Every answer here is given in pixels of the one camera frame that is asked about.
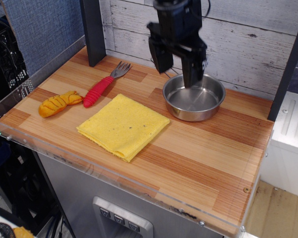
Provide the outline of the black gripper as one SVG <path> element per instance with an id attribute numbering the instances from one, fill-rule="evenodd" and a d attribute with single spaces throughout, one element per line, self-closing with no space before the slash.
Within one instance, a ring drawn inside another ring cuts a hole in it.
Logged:
<path id="1" fill-rule="evenodd" d="M 164 73 L 181 57 L 185 88 L 203 78 L 207 45 L 199 37 L 202 6 L 199 0 L 155 0 L 158 23 L 150 22 L 149 50 L 155 68 Z"/>

